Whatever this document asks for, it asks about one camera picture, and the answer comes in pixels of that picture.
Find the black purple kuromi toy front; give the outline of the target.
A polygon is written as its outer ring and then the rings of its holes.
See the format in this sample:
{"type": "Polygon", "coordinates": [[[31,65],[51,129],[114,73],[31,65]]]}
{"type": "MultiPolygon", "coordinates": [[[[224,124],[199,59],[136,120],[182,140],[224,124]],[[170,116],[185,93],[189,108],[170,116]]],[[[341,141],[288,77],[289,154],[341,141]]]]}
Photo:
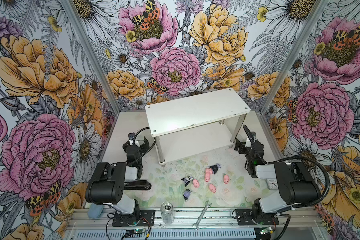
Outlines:
{"type": "Polygon", "coordinates": [[[189,190],[189,189],[186,189],[184,192],[183,192],[183,198],[184,198],[184,200],[185,201],[188,201],[188,199],[189,199],[189,197],[190,197],[190,195],[191,195],[191,190],[189,190]]]}

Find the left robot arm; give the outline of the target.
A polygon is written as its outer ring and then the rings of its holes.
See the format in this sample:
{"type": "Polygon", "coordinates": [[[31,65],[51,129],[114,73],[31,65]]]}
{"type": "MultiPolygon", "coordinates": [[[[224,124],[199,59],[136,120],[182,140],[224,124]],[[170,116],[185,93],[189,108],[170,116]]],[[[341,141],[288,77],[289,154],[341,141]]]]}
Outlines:
{"type": "Polygon", "coordinates": [[[123,144],[126,154],[124,162],[97,164],[86,189],[85,199],[88,203],[109,206],[118,214],[140,217],[138,202],[128,197],[124,191],[148,191],[152,184],[142,180],[143,157],[152,149],[147,138],[137,140],[142,131],[128,134],[123,144]]]}

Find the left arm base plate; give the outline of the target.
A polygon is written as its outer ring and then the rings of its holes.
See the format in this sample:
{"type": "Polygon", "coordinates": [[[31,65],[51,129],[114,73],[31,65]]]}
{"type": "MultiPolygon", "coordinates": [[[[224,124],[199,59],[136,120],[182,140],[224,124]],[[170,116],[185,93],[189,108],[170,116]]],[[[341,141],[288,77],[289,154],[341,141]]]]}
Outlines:
{"type": "Polygon", "coordinates": [[[152,227],[155,222],[155,210],[140,210],[130,215],[116,214],[113,227],[152,227]]]}

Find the black white kuromi toy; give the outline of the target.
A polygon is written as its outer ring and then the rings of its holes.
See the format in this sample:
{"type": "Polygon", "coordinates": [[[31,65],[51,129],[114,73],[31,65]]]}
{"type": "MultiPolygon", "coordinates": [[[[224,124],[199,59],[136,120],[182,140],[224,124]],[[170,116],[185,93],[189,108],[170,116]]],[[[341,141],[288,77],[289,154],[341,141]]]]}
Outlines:
{"type": "Polygon", "coordinates": [[[185,187],[193,182],[194,178],[192,176],[187,176],[184,178],[181,178],[181,180],[184,182],[185,187]]]}

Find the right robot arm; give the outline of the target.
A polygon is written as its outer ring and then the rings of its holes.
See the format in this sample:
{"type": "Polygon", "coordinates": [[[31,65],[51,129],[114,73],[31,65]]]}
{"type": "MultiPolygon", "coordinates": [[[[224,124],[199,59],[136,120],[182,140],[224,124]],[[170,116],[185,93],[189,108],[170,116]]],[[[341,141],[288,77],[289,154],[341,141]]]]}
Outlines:
{"type": "Polygon", "coordinates": [[[245,155],[245,169],[254,179],[274,180],[277,190],[267,197],[256,199],[250,209],[234,210],[232,216],[239,225],[277,225],[278,216],[282,213],[314,206],[327,196],[331,180],[322,164],[301,156],[267,162],[264,160],[264,145],[254,137],[247,126],[243,126],[243,129],[250,144],[237,141],[235,150],[245,155]],[[309,172],[306,162],[312,163],[323,174],[322,190],[309,172]]]}

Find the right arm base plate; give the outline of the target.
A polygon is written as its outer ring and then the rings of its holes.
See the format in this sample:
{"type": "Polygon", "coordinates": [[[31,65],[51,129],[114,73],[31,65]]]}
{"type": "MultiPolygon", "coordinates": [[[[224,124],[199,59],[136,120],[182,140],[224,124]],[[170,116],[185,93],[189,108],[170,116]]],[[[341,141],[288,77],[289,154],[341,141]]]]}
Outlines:
{"type": "Polygon", "coordinates": [[[246,225],[272,225],[280,224],[278,217],[274,214],[265,214],[262,211],[253,213],[251,209],[235,209],[232,217],[237,220],[239,226],[246,225]]]}

